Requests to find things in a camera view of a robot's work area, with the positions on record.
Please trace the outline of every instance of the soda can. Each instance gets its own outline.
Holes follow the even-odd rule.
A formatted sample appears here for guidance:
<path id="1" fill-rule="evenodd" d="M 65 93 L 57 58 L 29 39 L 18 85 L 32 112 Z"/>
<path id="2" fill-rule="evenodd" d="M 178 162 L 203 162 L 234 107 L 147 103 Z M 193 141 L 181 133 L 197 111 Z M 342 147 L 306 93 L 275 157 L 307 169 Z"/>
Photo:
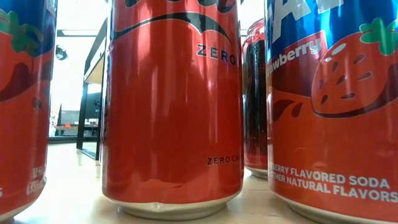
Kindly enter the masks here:
<path id="1" fill-rule="evenodd" d="M 268 1 L 269 182 L 315 221 L 398 222 L 397 8 Z"/>
<path id="2" fill-rule="evenodd" d="M 248 29 L 243 43 L 244 165 L 267 178 L 266 55 L 264 19 Z"/>
<path id="3" fill-rule="evenodd" d="M 0 222 L 46 182 L 56 1 L 0 2 Z"/>
<path id="4" fill-rule="evenodd" d="M 237 2 L 112 2 L 103 193 L 140 217 L 200 218 L 243 182 Z"/>

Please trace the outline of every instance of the wooden table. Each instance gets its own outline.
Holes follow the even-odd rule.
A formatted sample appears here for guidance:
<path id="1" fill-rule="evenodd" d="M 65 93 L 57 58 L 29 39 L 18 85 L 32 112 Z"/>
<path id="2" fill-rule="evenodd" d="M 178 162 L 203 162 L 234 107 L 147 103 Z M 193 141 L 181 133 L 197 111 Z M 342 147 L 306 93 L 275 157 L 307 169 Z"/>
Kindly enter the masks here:
<path id="1" fill-rule="evenodd" d="M 314 224 L 275 196 L 266 181 L 245 170 L 243 191 L 221 212 L 189 222 L 162 222 L 130 216 L 101 193 L 98 162 L 82 156 L 75 144 L 49 147 L 47 185 L 15 224 Z"/>

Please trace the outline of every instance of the strawberry soda can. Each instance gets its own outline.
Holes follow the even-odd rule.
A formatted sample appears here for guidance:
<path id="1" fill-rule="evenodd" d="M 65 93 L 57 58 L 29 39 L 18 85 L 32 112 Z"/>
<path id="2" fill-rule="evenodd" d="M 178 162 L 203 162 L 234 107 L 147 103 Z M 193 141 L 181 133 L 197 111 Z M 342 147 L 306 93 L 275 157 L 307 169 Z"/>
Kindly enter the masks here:
<path id="1" fill-rule="evenodd" d="M 56 1 L 0 2 L 0 222 L 46 182 Z"/>
<path id="2" fill-rule="evenodd" d="M 264 19 L 248 29 L 243 43 L 244 165 L 267 178 L 266 55 Z"/>
<path id="3" fill-rule="evenodd" d="M 269 183 L 315 221 L 398 222 L 397 7 L 268 0 Z"/>
<path id="4" fill-rule="evenodd" d="M 112 2 L 103 193 L 140 217 L 217 212 L 241 190 L 237 2 Z"/>

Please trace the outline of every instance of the strawberry illustration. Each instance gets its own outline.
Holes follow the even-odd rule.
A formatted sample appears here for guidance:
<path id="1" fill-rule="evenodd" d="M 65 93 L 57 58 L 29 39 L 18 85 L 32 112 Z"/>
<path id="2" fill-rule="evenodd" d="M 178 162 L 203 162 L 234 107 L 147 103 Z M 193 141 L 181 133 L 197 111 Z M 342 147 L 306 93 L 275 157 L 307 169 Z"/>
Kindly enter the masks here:
<path id="1" fill-rule="evenodd" d="M 312 83 L 314 112 L 345 118 L 376 110 L 398 97 L 398 23 L 380 18 L 338 41 L 321 59 Z"/>

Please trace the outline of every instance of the red soda can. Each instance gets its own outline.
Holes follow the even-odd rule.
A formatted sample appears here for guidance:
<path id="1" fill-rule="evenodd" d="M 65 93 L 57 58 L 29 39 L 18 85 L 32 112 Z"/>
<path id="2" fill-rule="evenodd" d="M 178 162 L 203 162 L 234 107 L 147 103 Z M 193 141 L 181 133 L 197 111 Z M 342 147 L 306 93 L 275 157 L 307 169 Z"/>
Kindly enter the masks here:
<path id="1" fill-rule="evenodd" d="M 398 223 L 398 2 L 267 5 L 269 183 L 321 223 Z"/>
<path id="2" fill-rule="evenodd" d="M 241 190 L 237 2 L 112 2 L 103 193 L 125 211 L 186 220 Z"/>
<path id="3" fill-rule="evenodd" d="M 0 2 L 0 222 L 46 182 L 56 1 Z"/>
<path id="4" fill-rule="evenodd" d="M 264 19 L 248 29 L 243 43 L 244 165 L 267 178 L 266 55 Z"/>

